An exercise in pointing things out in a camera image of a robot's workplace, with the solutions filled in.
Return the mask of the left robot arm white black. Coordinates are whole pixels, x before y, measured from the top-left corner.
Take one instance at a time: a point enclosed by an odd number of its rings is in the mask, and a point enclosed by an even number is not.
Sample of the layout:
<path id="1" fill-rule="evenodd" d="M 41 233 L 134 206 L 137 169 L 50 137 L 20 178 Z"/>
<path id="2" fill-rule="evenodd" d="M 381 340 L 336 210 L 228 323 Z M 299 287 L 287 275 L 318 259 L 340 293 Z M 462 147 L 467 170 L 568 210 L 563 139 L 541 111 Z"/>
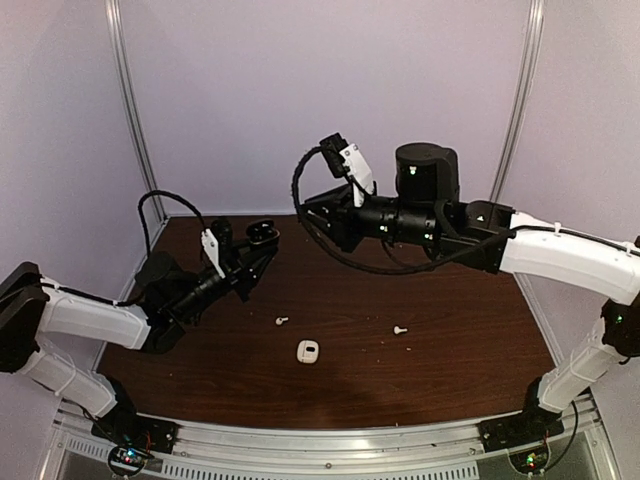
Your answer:
<path id="1" fill-rule="evenodd" d="M 82 369 L 46 334 L 101 340 L 151 354 L 170 351 L 216 301 L 234 292 L 247 301 L 278 252 L 275 241 L 204 244 L 211 266 L 183 270 L 166 252 L 152 254 L 136 276 L 139 298 L 100 299 L 41 275 L 32 262 L 1 284 L 1 370 L 25 375 L 86 410 L 123 444 L 137 442 L 144 424 L 120 382 Z"/>

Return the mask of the white earbud charging case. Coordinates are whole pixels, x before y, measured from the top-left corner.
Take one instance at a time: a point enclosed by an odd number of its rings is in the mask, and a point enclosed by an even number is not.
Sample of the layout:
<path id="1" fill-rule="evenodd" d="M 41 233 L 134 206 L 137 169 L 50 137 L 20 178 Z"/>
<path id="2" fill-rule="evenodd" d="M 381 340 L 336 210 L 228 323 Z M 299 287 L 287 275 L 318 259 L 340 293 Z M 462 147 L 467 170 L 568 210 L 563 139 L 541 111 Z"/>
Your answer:
<path id="1" fill-rule="evenodd" d="M 315 364 L 319 358 L 319 344 L 314 340 L 301 340 L 297 346 L 296 358 L 301 364 Z"/>

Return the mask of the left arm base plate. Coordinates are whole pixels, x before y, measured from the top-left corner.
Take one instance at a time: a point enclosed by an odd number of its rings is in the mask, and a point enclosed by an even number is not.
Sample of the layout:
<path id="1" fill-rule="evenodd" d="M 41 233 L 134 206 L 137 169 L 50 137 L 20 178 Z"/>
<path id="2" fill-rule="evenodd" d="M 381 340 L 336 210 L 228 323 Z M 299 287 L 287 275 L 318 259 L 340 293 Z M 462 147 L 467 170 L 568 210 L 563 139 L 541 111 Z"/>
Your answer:
<path id="1" fill-rule="evenodd" d="M 112 411 L 91 419 L 91 433 L 114 444 L 144 452 L 171 454 L 176 442 L 178 424 L 141 416 L 124 410 Z"/>

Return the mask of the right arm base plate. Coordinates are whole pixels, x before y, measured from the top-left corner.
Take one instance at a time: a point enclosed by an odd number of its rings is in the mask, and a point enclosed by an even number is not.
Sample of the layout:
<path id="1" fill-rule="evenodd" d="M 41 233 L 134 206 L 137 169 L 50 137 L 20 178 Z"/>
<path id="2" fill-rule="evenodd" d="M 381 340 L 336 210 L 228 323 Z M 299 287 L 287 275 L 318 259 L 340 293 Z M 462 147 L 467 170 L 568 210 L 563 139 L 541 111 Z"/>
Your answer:
<path id="1" fill-rule="evenodd" d="M 478 425 L 485 452 L 527 445 L 564 432 L 559 414 L 520 412 L 484 420 Z"/>

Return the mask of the black earbud charging case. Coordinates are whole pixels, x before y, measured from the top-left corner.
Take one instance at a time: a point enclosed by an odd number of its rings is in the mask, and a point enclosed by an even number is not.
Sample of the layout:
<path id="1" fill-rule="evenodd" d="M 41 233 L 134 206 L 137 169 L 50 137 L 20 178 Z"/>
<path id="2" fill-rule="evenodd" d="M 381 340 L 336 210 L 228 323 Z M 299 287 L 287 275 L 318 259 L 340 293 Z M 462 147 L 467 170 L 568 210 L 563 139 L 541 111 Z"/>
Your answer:
<path id="1" fill-rule="evenodd" d="M 280 232 L 272 219 L 261 219 L 249 224 L 245 230 L 247 239 L 254 246 L 274 244 Z"/>

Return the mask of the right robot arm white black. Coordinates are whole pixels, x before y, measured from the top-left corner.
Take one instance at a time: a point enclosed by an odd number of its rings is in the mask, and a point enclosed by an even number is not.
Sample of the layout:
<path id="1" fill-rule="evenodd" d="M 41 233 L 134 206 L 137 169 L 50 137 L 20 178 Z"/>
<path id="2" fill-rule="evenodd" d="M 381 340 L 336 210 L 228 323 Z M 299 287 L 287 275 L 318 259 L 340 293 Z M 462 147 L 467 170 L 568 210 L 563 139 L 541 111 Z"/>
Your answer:
<path id="1" fill-rule="evenodd" d="M 431 272 L 449 263 L 488 273 L 527 274 L 599 293 L 606 299 L 591 334 L 558 367 L 534 380 L 518 414 L 483 430 L 530 442 L 556 422 L 615 363 L 639 354 L 639 246 L 548 223 L 509 206 L 459 198 L 458 157 L 448 147 L 416 142 L 395 152 L 396 193 L 377 192 L 360 149 L 340 136 L 313 148 L 340 186 L 293 200 L 299 221 L 332 258 L 350 264 L 366 238 L 422 248 L 426 262 L 398 275 Z"/>

